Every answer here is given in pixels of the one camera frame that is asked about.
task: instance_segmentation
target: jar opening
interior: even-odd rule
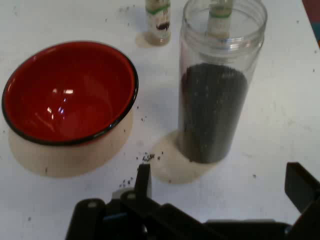
[[[267,18],[260,0],[189,0],[182,29],[193,45],[234,52],[262,44]]]

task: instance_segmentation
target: small bottle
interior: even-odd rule
[[[217,38],[228,39],[234,0],[215,0],[212,2],[208,19],[208,33]]]
[[[152,45],[165,45],[169,42],[170,0],[145,0],[148,24],[146,40]]]

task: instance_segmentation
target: white surface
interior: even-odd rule
[[[189,183],[152,179],[154,200],[172,203],[200,221],[293,223],[299,213],[284,192],[286,163],[299,161],[320,179],[319,48],[301,0],[264,2],[269,15],[265,43],[230,154]],[[0,239],[63,239],[78,201],[98,197],[108,202],[124,178],[136,175],[138,152],[151,151],[177,128],[184,3],[172,1],[168,45],[137,48],[135,37],[146,29],[144,0],[0,1],[0,89],[31,54],[71,40],[119,48],[139,75],[127,142],[103,166],[80,176],[45,177],[23,168],[9,148],[8,133],[13,133],[0,117]]]

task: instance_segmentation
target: clear plastic jar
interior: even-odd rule
[[[259,0],[189,0],[180,32],[179,139],[191,161],[229,152],[264,42]]]

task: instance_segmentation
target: bowl rim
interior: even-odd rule
[[[12,79],[12,77],[14,76],[14,74],[20,69],[21,66],[23,66],[24,63],[26,63],[29,59],[31,59],[33,56],[40,54],[44,51],[46,51],[49,48],[52,47],[58,47],[60,45],[64,45],[64,44],[72,44],[72,43],[90,43],[90,44],[98,44],[98,45],[104,45],[105,47],[109,47],[112,48],[114,50],[116,50],[119,54],[121,54],[129,63],[132,71],[133,71],[133,82],[134,82],[134,86],[133,86],[133,93],[131,96],[131,99],[128,103],[128,105],[125,107],[124,111],[120,113],[120,115],[111,123],[109,124],[107,127],[102,128],[101,130],[90,134],[88,136],[85,137],[80,137],[80,138],[75,138],[72,140],[66,140],[66,141],[51,141],[51,140],[44,140],[44,139],[40,139],[37,137],[33,137],[30,136],[26,133],[24,133],[22,130],[18,129],[10,120],[9,116],[7,115],[6,112],[6,108],[5,108],[5,95],[9,86],[9,80]],[[118,125],[118,123],[120,123],[120,121],[122,119],[125,118],[125,116],[129,113],[129,111],[131,110],[132,106],[134,105],[137,95],[138,95],[138,89],[139,89],[139,78],[138,78],[138,73],[137,70],[134,66],[134,64],[131,62],[131,60],[119,49],[117,49],[114,46],[111,46],[109,44],[106,44],[104,42],[99,42],[99,41],[90,41],[90,40],[75,40],[75,41],[65,41],[65,42],[60,42],[54,45],[50,45],[48,47],[43,48],[40,51],[37,51],[36,53],[32,54],[30,57],[28,57],[26,60],[24,60],[14,71],[13,73],[10,75],[10,77],[8,78],[3,92],[2,92],[2,99],[1,99],[1,108],[2,108],[2,113],[4,116],[4,119],[6,121],[6,123],[9,125],[9,127],[16,133],[18,134],[20,137],[24,138],[25,140],[28,140],[30,142],[36,143],[36,144],[40,144],[40,145],[47,145],[47,146],[72,146],[72,145],[79,145],[79,144],[83,144],[89,141],[92,141],[94,139],[99,138],[100,136],[108,133],[109,131],[111,131],[116,125]]]

